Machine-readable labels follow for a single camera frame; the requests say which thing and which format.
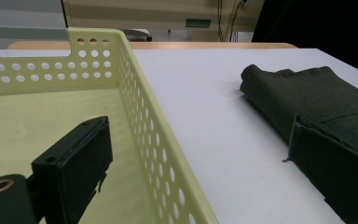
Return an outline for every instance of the plastic basket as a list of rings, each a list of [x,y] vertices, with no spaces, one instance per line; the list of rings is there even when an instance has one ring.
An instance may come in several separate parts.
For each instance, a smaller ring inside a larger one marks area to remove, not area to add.
[[[114,161],[81,223],[217,223],[123,33],[67,31],[67,57],[0,57],[0,175],[107,115]]]

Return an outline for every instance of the folded dark green cloth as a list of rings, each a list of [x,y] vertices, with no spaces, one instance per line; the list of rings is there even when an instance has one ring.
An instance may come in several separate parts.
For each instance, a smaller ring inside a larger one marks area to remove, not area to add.
[[[358,89],[329,67],[267,72],[252,64],[241,91],[289,146],[289,160],[347,223],[358,223]]]

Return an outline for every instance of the wooden desk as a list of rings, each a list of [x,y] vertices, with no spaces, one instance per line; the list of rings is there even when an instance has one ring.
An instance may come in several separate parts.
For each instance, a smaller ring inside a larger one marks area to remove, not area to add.
[[[286,43],[130,42],[132,49],[296,49]],[[69,49],[65,41],[19,41],[9,49]]]

